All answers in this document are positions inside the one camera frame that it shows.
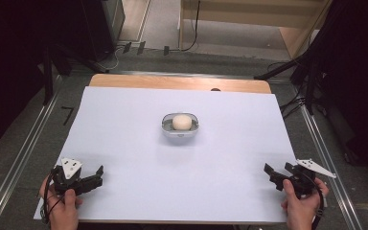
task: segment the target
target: white table surface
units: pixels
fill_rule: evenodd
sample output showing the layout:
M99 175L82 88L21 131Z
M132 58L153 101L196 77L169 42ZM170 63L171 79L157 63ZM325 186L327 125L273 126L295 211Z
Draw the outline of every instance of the white table surface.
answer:
M194 138L163 135L174 112L197 116ZM288 174L295 161L272 94L116 87L85 88L62 157L83 163L81 177L103 165L79 207L81 221L101 222L285 222L264 166Z

